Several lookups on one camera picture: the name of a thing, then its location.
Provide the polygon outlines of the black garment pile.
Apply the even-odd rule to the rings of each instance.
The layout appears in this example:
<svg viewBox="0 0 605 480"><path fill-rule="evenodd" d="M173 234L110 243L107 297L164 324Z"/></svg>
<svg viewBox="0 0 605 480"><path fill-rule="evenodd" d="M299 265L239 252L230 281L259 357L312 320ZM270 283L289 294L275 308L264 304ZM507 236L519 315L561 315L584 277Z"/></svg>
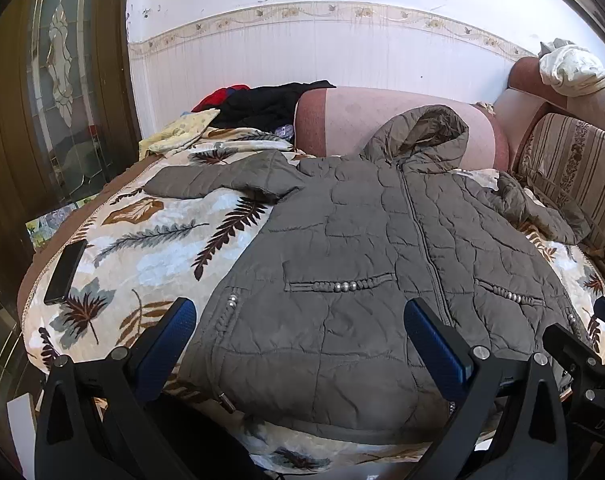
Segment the black garment pile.
<svg viewBox="0 0 605 480"><path fill-rule="evenodd" d="M233 92L220 105L209 124L212 128L255 128L273 132L277 128L293 125L298 101L305 92L334 88L327 80L301 84L291 82L280 86L258 87Z"/></svg>

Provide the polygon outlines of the floral box beside bed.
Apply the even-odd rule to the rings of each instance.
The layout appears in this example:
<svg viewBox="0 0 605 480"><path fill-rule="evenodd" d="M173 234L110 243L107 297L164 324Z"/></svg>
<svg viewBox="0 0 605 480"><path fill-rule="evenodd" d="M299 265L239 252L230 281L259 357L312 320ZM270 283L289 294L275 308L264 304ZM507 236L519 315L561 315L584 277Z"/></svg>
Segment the floral box beside bed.
<svg viewBox="0 0 605 480"><path fill-rule="evenodd" d="M63 222L76 210L94 200L96 194L57 208L26 223L33 249L38 252L53 237Z"/></svg>

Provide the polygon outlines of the striped brown cushion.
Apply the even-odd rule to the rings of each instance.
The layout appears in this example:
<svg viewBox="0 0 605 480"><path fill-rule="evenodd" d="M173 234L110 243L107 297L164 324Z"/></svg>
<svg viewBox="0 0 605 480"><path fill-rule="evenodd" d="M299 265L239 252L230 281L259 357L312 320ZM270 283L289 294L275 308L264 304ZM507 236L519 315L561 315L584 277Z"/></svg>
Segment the striped brown cushion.
<svg viewBox="0 0 605 480"><path fill-rule="evenodd" d="M605 131L583 120L549 113L533 127L515 174L545 204L578 207L591 226L585 248L605 274Z"/></svg>

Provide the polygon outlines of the red garment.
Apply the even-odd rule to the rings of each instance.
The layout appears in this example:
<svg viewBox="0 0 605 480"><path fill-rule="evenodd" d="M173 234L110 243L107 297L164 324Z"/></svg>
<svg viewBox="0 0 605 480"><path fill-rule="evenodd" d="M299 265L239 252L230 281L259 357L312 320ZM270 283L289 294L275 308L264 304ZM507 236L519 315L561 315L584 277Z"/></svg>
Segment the red garment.
<svg viewBox="0 0 605 480"><path fill-rule="evenodd" d="M249 90L246 84L233 84L229 87L219 88L205 96L198 104L192 108L192 113L199 113L202 110L219 107L229 96L240 90Z"/></svg>

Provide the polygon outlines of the leaf pattern bed blanket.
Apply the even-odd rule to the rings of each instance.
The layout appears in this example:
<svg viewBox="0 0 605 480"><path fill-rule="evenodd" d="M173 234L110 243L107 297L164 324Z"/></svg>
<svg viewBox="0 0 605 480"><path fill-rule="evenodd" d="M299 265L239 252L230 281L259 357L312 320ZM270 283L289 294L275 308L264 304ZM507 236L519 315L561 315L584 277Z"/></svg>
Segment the leaf pattern bed blanket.
<svg viewBox="0 0 605 480"><path fill-rule="evenodd" d="M208 129L191 146L184 145L158 160L147 158L115 179L94 203L80 203L34 256L22 281L19 299L22 331L32 364L48 374L57 353L76 361L106 356L112 347L131 347L144 330L154 326L169 307L170 299L186 296L198 308L214 292L223 276L259 234L272 207L254 204L236 191L214 192L200 200L179 200L147 195L144 184L165 167L196 162L196 166L226 165L274 148L290 165L315 158L275 136L252 129ZM566 287L589 344L605 363L605 323L595 318L594 304L605 297L604 274L595 257L577 245L546 236L540 221L511 222ZM60 261L63 248L86 243L69 296L61 304L46 306L45 289ZM199 281L191 263L211 248ZM244 415L223 415L214 401L199 399L199 391L182 380L182 356L171 372L166 389L208 415L219 417L234 437L246 444L258 465L287 474L311 474L367 462L416 462L426 444L368 445L305 436L300 431L270 422L244 422Z"/></svg>

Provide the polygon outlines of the white cloth on headboard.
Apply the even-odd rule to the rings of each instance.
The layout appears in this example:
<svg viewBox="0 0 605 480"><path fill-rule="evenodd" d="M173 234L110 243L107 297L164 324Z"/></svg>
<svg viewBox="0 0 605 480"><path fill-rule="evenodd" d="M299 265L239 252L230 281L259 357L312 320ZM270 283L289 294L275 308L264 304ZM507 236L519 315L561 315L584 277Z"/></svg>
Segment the white cloth on headboard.
<svg viewBox="0 0 605 480"><path fill-rule="evenodd" d="M605 66L591 51L560 38L540 46L542 82L561 96L579 98L605 89Z"/></svg>

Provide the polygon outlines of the pink bolster pillow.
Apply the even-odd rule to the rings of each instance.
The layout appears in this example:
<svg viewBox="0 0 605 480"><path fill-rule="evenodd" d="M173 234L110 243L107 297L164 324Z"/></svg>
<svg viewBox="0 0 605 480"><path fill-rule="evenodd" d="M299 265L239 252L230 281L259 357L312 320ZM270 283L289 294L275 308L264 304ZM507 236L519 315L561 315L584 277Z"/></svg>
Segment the pink bolster pillow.
<svg viewBox="0 0 605 480"><path fill-rule="evenodd" d="M389 119L425 105L451 107L469 127L463 169L508 170L508 143L491 110L403 91L339 87L304 92L295 110L295 145L314 156L355 154Z"/></svg>

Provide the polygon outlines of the wooden stained glass door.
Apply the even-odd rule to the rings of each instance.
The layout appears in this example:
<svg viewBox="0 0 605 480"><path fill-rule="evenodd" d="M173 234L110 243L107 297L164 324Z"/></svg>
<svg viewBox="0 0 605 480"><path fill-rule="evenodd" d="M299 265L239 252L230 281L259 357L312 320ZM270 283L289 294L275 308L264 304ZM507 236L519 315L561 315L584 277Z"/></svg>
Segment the wooden stained glass door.
<svg viewBox="0 0 605 480"><path fill-rule="evenodd" d="M0 258L138 156L126 0L0 0Z"/></svg>

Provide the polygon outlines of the grey quilted hooded jacket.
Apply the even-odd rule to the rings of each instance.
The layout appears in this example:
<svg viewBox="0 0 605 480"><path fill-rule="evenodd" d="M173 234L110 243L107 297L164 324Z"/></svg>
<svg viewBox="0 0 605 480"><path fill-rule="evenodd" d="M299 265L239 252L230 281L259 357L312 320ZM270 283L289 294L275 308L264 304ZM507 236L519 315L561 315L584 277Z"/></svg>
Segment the grey quilted hooded jacket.
<svg viewBox="0 0 605 480"><path fill-rule="evenodd" d="M359 154L289 164L265 151L226 166L162 169L150 195L218 188L273 206L199 316L180 376L225 408L315 436L430 440L447 405L406 337L423 299L471 346L526 360L546 327L587 331L519 228L581 243L578 208L542 207L508 174L484 188L457 172L468 128L450 107L391 118Z"/></svg>

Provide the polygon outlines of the black smartphone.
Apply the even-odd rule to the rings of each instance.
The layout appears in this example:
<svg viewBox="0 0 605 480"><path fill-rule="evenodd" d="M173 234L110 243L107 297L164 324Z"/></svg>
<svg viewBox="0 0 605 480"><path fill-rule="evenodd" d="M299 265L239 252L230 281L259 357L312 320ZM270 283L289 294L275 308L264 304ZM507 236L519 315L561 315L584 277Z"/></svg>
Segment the black smartphone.
<svg viewBox="0 0 605 480"><path fill-rule="evenodd" d="M77 240L64 248L48 283L43 299L45 304L60 304L67 299L86 246L87 240Z"/></svg>

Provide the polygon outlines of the yellow patterned cloth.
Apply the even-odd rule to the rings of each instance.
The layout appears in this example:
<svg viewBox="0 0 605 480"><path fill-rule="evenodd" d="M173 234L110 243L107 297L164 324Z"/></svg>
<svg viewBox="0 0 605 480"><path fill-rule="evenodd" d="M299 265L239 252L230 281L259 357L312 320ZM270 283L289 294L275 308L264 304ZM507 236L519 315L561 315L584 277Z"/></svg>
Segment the yellow patterned cloth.
<svg viewBox="0 0 605 480"><path fill-rule="evenodd" d="M217 108L185 113L162 130L139 142L139 160L183 148L198 140L220 113Z"/></svg>

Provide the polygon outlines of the pink padded headboard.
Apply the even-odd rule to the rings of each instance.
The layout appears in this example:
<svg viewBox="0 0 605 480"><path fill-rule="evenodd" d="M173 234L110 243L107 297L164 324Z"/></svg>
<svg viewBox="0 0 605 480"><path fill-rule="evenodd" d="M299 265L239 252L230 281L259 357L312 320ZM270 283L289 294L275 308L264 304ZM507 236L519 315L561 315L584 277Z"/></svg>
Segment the pink padded headboard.
<svg viewBox="0 0 605 480"><path fill-rule="evenodd" d="M511 170L517 167L535 125L546 114L578 118L605 131L605 89L577 98L562 96L543 84L539 60L533 56L521 58L511 68L507 87L493 110L508 145Z"/></svg>

